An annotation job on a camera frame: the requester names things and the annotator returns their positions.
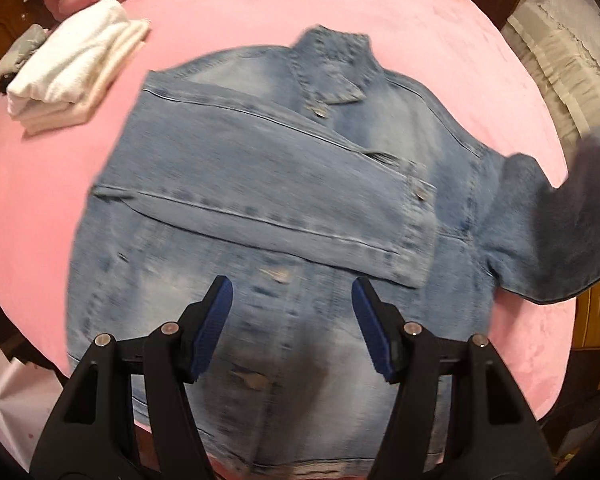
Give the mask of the blue denim jacket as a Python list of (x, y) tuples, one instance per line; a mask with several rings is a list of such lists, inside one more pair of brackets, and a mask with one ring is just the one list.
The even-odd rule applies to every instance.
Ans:
[(251, 478), (363, 477), (396, 390), (351, 304), (365, 275), (404, 318), (464, 340), (494, 292), (536, 304), (600, 280), (600, 128), (562, 185), (468, 133), (364, 35), (215, 52), (152, 73), (76, 231), (71, 364), (234, 287), (188, 390), (204, 447)]

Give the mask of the orange wooden drawer unit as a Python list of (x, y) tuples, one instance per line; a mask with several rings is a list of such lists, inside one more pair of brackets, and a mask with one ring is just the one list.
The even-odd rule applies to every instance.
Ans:
[(572, 350), (583, 381), (600, 389), (600, 281), (577, 298)]

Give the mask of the white folded garment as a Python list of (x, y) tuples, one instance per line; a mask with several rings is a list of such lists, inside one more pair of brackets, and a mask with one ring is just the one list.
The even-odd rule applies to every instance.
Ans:
[(130, 25), (116, 0), (100, 0), (66, 18), (8, 85), (9, 114), (20, 114), (31, 101), (78, 102), (100, 62)]

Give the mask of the white lace folded bedding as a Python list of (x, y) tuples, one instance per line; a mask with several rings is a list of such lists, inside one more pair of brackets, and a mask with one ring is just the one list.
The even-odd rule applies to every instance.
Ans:
[(565, 159), (600, 127), (600, 11), (585, 0), (518, 6), (501, 29), (538, 86)]

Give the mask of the cream folded garment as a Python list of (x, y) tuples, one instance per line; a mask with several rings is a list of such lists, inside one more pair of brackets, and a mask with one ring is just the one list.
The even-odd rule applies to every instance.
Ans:
[(150, 21), (130, 20), (130, 27), (112, 45), (96, 68), (86, 91), (75, 103), (45, 104), (31, 101), (20, 114), (12, 116), (29, 134), (76, 126), (88, 122), (123, 65), (144, 44)]

